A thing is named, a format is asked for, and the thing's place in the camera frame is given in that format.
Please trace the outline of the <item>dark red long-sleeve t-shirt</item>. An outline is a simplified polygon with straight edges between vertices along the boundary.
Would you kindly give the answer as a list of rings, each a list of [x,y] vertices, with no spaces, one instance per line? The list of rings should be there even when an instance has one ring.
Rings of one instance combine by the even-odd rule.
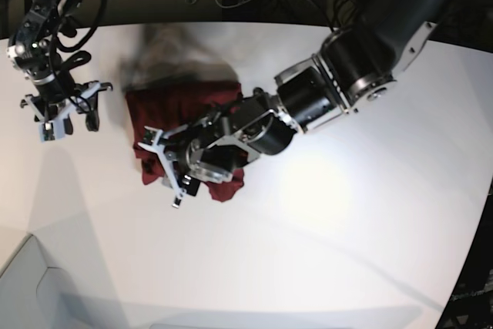
[[[128,90],[125,100],[133,129],[132,148],[141,164],[143,184],[166,178],[157,155],[138,145],[147,126],[169,131],[195,121],[212,106],[241,96],[241,84],[227,80],[158,82],[154,86]]]

